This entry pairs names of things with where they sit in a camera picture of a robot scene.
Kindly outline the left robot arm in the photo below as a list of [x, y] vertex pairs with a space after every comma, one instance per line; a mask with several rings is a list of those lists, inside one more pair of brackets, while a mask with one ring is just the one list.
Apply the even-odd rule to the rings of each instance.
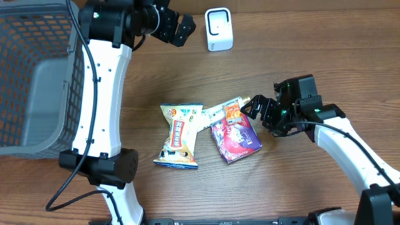
[[59, 165], [95, 186], [111, 212], [111, 224], [144, 224], [133, 186], [138, 152], [121, 146], [120, 113], [124, 77], [136, 38], [151, 35], [177, 47], [196, 24], [169, 9], [167, 1], [88, 1], [72, 17], [82, 42], [84, 84], [78, 129]]

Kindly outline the cream snack bag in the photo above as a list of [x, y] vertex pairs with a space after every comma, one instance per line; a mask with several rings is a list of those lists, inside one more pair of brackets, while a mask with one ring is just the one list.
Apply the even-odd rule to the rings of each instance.
[[169, 136], [154, 164], [179, 169], [197, 169], [194, 148], [203, 104], [161, 103], [163, 116], [169, 124]]

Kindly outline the red purple liners pack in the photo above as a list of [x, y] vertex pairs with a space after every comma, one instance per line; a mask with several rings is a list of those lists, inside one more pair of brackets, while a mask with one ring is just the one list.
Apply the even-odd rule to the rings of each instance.
[[228, 164], [259, 151], [263, 146], [247, 116], [234, 124], [228, 124], [224, 118], [211, 126], [211, 133], [221, 157]]

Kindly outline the white conditioner tube gold cap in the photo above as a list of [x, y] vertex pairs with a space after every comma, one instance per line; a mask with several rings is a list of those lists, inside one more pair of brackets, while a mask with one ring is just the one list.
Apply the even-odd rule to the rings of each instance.
[[243, 107], [250, 100], [251, 98], [249, 96], [238, 96], [208, 109], [203, 109], [200, 114], [200, 121], [197, 125], [197, 131], [201, 132], [224, 118], [224, 106], [232, 106], [235, 103], [238, 103], [240, 107]]

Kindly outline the orange snack packet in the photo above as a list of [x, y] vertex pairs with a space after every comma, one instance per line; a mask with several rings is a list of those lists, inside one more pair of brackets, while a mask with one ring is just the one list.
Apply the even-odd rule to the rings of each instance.
[[233, 103], [229, 105], [224, 105], [223, 110], [228, 125], [235, 125], [243, 122], [241, 108], [238, 100], [235, 100]]

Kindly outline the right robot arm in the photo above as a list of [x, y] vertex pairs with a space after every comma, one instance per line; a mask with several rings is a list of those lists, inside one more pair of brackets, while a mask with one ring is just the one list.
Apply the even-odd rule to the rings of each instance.
[[276, 138], [305, 133], [325, 150], [359, 194], [356, 212], [327, 207], [306, 217], [280, 217], [279, 224], [399, 224], [399, 171], [362, 140], [335, 104], [323, 104], [314, 76], [294, 77], [274, 84], [275, 98], [254, 96], [241, 112], [255, 119]]

